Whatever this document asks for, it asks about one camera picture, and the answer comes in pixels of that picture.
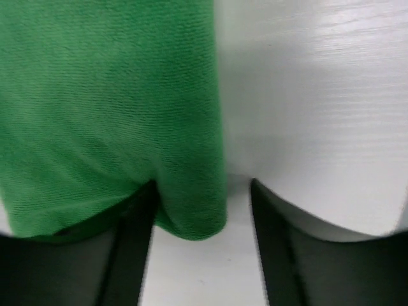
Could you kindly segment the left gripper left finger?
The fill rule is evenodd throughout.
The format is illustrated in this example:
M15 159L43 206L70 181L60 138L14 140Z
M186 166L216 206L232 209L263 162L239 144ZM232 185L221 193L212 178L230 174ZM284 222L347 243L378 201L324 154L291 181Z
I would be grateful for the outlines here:
M138 305L159 204L154 182L51 237L1 236L2 305Z

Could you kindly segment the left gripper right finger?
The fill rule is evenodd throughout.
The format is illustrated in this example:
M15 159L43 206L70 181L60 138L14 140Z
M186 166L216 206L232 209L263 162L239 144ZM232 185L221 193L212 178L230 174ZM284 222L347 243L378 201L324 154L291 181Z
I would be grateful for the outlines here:
M269 305L406 305L407 232L374 237L326 222L250 184Z

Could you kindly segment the green towel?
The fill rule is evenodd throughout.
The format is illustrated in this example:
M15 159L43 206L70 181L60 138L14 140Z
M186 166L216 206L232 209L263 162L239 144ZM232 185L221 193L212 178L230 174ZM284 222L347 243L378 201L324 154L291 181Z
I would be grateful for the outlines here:
M2 1L1 199L50 236L154 180L157 225L226 224L212 1Z

